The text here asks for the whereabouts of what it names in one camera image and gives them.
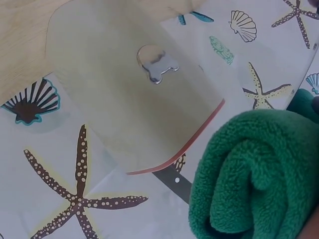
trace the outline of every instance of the spotted starfish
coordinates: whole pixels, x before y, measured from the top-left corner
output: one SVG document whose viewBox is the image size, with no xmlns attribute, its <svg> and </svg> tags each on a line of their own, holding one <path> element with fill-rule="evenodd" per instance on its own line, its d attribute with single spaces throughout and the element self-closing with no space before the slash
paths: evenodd
<svg viewBox="0 0 319 239">
<path fill-rule="evenodd" d="M 301 34 L 303 36 L 303 39 L 305 41 L 306 47 L 308 49 L 310 49 L 307 31 L 305 29 L 305 25 L 304 25 L 304 22 L 301 18 L 301 15 L 305 15 L 305 16 L 311 17 L 311 18 L 316 19 L 316 20 L 319 20 L 319 16 L 314 12 L 305 11 L 305 10 L 300 9 L 300 0 L 296 0 L 296 5 L 293 5 L 289 0 L 283 0 L 283 1 L 288 6 L 290 6 L 293 9 L 293 11 L 290 12 L 289 14 L 287 14 L 286 16 L 282 17 L 278 21 L 276 21 L 274 24 L 271 25 L 271 27 L 276 27 L 276 26 L 279 26 L 281 24 L 284 24 L 286 21 L 289 21 L 290 19 L 292 19 L 295 16 L 297 18 L 297 22 L 298 22 Z"/>
<path fill-rule="evenodd" d="M 42 229 L 38 230 L 31 239 L 41 239 L 47 235 L 54 233 L 57 229 L 61 228 L 71 217 L 75 216 L 78 220 L 81 229 L 87 239 L 98 239 L 97 234 L 92 228 L 89 219 L 86 216 L 85 208 L 96 208 L 106 210 L 116 210 L 135 207 L 148 198 L 143 196 L 127 196 L 109 198 L 103 197 L 101 199 L 86 199 L 84 197 L 84 189 L 86 185 L 88 164 L 87 164 L 87 133 L 85 125 L 81 127 L 78 143 L 77 143 L 77 156 L 76 156 L 76 171 L 75 179 L 77 181 L 77 192 L 72 194 L 66 188 L 62 187 L 49 173 L 42 167 L 37 161 L 34 155 L 25 150 L 24 155 L 28 162 L 35 170 L 35 172 L 41 177 L 42 181 L 48 185 L 53 191 L 55 191 L 62 198 L 69 201 L 69 207 L 63 212 L 59 213 L 50 223 L 45 225 Z"/>
<path fill-rule="evenodd" d="M 293 90 L 291 84 L 284 84 L 264 93 L 260 78 L 255 68 L 250 62 L 249 62 L 249 70 L 253 77 L 253 81 L 255 83 L 256 92 L 252 92 L 245 88 L 243 88 L 243 91 L 248 98 L 252 98 L 255 100 L 253 104 L 254 110 L 255 109 L 273 109 L 272 105 L 268 102 L 268 99 L 290 94 Z"/>
</svg>

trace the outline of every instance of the beach-themed fabric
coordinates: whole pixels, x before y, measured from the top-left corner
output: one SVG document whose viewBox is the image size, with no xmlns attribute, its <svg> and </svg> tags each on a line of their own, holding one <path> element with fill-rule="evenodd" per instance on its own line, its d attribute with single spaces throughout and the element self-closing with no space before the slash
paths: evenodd
<svg viewBox="0 0 319 239">
<path fill-rule="evenodd" d="M 284 109 L 303 79 L 319 95 L 319 56 L 306 73 L 317 22 L 306 0 L 208 0 L 163 22 L 226 103 L 182 157 L 153 173 L 127 175 L 54 74 L 13 96 L 0 108 L 0 239 L 193 239 L 189 192 L 212 134 L 243 111 Z M 215 59 L 237 75 L 212 79 Z"/>
<path fill-rule="evenodd" d="M 162 26 L 204 71 L 214 54 L 235 69 L 251 109 L 285 108 L 316 51 L 316 9 L 307 0 L 208 0 L 196 13 Z"/>
</svg>

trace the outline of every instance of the seashell print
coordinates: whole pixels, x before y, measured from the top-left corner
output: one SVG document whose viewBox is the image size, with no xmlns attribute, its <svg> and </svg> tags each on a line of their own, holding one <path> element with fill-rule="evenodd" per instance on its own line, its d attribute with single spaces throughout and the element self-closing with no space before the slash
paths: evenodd
<svg viewBox="0 0 319 239">
<path fill-rule="evenodd" d="M 42 122 L 41 115 L 58 110 L 60 96 L 53 84 L 43 78 L 12 97 L 2 107 L 16 115 L 16 124 L 31 125 Z"/>
<path fill-rule="evenodd" d="M 231 17 L 228 23 L 235 34 L 239 34 L 244 42 L 252 42 L 257 37 L 256 24 L 252 18 L 243 11 L 231 11 Z"/>
<path fill-rule="evenodd" d="M 214 51 L 224 59 L 224 61 L 230 65 L 233 63 L 234 60 L 234 54 L 231 53 L 231 51 L 216 37 L 210 36 L 210 44 L 213 47 Z"/>
<path fill-rule="evenodd" d="M 306 81 L 312 87 L 312 92 L 319 95 L 319 73 L 307 76 Z"/>
</svg>

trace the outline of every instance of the wooden board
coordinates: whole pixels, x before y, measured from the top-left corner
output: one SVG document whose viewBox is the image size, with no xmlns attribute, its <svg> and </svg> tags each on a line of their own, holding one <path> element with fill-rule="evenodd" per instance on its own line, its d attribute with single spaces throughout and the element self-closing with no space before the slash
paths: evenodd
<svg viewBox="0 0 319 239">
<path fill-rule="evenodd" d="M 0 105 L 52 71 L 45 61 L 47 26 L 69 0 L 0 0 Z M 138 0 L 156 20 L 191 11 L 204 0 Z"/>
</svg>

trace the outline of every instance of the light wood surface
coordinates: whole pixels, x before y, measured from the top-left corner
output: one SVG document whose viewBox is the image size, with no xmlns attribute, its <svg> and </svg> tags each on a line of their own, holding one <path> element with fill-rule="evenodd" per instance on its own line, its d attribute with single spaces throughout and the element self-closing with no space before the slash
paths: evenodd
<svg viewBox="0 0 319 239">
<path fill-rule="evenodd" d="M 45 61 L 50 17 L 69 0 L 0 0 L 0 104 L 52 71 Z M 161 21 L 204 0 L 138 0 Z"/>
</svg>

